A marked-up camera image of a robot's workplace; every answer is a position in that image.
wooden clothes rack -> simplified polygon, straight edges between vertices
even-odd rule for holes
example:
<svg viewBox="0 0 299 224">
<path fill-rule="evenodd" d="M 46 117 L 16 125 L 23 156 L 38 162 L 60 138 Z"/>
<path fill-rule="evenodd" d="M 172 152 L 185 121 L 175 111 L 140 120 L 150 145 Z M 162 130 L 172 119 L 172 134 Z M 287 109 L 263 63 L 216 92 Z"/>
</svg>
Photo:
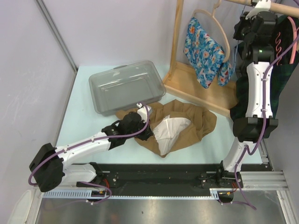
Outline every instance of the wooden clothes rack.
<svg viewBox="0 0 299 224">
<path fill-rule="evenodd" d="M 248 0 L 226 0 L 246 5 Z M 230 81 L 226 86 L 219 86 L 216 79 L 208 89 L 203 88 L 197 81 L 192 66 L 176 61 L 178 36 L 182 19 L 184 0 L 177 0 L 176 17 L 171 50 L 170 69 L 163 83 L 168 93 L 201 105 L 207 109 L 230 117 L 229 109 L 237 104 L 236 83 Z M 271 11 L 289 16 L 299 17 L 299 9 L 281 4 L 271 3 Z"/>
</svg>

orange wire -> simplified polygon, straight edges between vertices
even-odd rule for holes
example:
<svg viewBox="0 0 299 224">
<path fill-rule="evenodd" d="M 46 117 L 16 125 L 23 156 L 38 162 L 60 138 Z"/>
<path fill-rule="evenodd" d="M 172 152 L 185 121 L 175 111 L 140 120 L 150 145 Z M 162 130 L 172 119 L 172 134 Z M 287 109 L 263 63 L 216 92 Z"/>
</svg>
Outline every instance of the orange wire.
<svg viewBox="0 0 299 224">
<path fill-rule="evenodd" d="M 109 182 L 108 182 L 108 180 L 107 180 L 107 179 L 103 179 L 103 181 L 106 183 L 106 187 L 109 188 L 110 186 L 109 186 Z"/>
<path fill-rule="evenodd" d="M 238 190 L 236 184 L 233 182 L 232 185 L 233 185 L 233 189 L 235 189 L 233 192 L 236 192 Z"/>
</svg>

metal plate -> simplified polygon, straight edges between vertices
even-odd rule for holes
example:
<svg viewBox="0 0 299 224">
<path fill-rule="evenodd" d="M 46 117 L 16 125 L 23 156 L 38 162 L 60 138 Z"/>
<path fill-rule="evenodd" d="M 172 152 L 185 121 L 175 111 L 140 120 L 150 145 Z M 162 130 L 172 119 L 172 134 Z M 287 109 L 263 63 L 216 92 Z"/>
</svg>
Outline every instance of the metal plate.
<svg viewBox="0 0 299 224">
<path fill-rule="evenodd" d="M 74 199 L 44 198 L 36 224 L 285 223 L 276 191 L 245 194 L 257 211 L 237 204 L 221 206 L 216 200 L 114 199 L 91 206 L 87 203 L 70 204 Z M 236 193 L 235 200 L 243 200 L 240 193 Z"/>
</svg>

wooden rod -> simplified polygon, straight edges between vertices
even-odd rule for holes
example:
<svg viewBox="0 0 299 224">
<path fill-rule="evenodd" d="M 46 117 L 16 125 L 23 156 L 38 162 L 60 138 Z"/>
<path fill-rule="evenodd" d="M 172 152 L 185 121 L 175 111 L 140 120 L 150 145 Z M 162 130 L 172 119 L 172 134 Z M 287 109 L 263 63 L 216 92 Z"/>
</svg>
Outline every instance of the wooden rod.
<svg viewBox="0 0 299 224">
<path fill-rule="evenodd" d="M 225 0 L 225 1 L 251 6 L 250 5 L 251 0 Z M 291 6 L 286 6 L 286 5 L 272 2 L 270 11 L 299 18 L 299 8 L 295 8 Z"/>
<path fill-rule="evenodd" d="M 184 0 L 177 1 L 176 18 L 174 21 L 174 30 L 173 30 L 173 39 L 172 39 L 169 79 L 171 79 L 171 74 L 174 71 L 175 66 L 176 66 L 176 57 L 177 57 L 177 50 L 178 50 L 178 37 L 179 37 L 179 29 L 181 26 L 181 20 L 182 20 L 183 4 L 184 4 Z"/>
</svg>

white wall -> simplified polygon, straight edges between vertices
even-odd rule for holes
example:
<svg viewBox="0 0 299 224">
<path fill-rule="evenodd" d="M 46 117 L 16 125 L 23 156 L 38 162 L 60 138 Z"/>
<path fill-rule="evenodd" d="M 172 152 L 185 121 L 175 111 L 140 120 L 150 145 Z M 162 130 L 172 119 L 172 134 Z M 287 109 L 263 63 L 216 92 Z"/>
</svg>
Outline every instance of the white wall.
<svg viewBox="0 0 299 224">
<path fill-rule="evenodd" d="M 0 222 L 28 185 L 29 164 L 53 143 L 74 74 L 33 0 L 0 1 Z"/>
<path fill-rule="evenodd" d="M 217 0 L 185 0 L 177 59 L 187 62 L 183 45 L 194 9 L 211 11 Z M 77 65 L 122 65 L 151 60 L 169 64 L 176 0 L 45 0 Z M 216 18 L 232 46 L 238 4 L 223 1 Z M 211 37 L 224 44 L 214 24 L 198 15 Z"/>
</svg>

